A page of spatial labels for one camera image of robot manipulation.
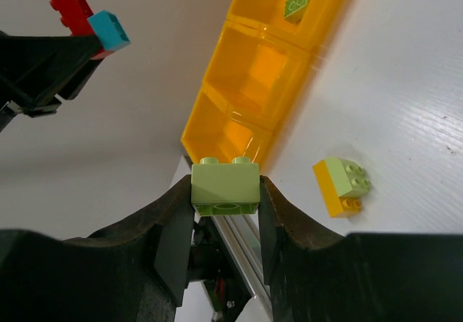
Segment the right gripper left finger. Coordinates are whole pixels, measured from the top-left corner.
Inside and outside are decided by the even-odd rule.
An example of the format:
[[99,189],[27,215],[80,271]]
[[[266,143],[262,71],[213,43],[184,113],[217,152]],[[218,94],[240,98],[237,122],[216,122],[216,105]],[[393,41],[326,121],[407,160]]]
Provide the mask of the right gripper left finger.
[[194,223],[191,181],[91,234],[1,231],[3,321],[172,321]]

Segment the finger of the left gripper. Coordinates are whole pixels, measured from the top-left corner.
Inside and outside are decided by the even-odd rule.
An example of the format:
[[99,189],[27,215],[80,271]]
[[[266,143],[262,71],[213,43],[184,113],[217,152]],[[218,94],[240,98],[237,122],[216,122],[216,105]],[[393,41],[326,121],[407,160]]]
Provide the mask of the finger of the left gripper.
[[37,37],[1,34],[1,115],[55,114],[94,73],[101,49],[94,35]]

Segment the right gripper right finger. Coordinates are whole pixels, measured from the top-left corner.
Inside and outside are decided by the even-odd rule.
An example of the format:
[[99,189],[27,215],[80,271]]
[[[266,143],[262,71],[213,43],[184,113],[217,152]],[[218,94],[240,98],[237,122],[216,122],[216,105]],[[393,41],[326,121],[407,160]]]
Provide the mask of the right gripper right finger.
[[460,321],[462,237],[341,236],[260,180],[264,282],[275,321]]

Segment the red green blue lego stack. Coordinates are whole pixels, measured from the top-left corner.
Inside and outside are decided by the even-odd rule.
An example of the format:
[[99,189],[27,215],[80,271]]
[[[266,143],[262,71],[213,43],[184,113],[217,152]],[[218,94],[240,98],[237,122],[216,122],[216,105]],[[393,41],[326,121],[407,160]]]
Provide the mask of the red green blue lego stack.
[[61,15],[61,23],[71,36],[94,35],[102,47],[92,60],[102,60],[128,46],[131,41],[115,14],[102,10],[94,13],[87,0],[50,0]]

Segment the light green square lego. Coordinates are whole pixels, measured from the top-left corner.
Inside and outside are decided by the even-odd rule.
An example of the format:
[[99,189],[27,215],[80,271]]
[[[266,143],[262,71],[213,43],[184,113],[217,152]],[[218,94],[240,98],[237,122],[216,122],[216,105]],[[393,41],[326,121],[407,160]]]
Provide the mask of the light green square lego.
[[260,205],[260,167],[246,156],[221,163],[205,157],[191,168],[191,204],[201,217],[254,214]]

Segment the light green curved lego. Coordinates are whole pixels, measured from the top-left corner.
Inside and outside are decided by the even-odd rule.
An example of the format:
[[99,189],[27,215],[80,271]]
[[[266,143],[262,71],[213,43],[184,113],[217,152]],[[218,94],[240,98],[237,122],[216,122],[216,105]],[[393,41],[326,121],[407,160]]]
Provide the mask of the light green curved lego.
[[298,23],[304,16],[310,0],[286,0],[284,19],[292,24]]

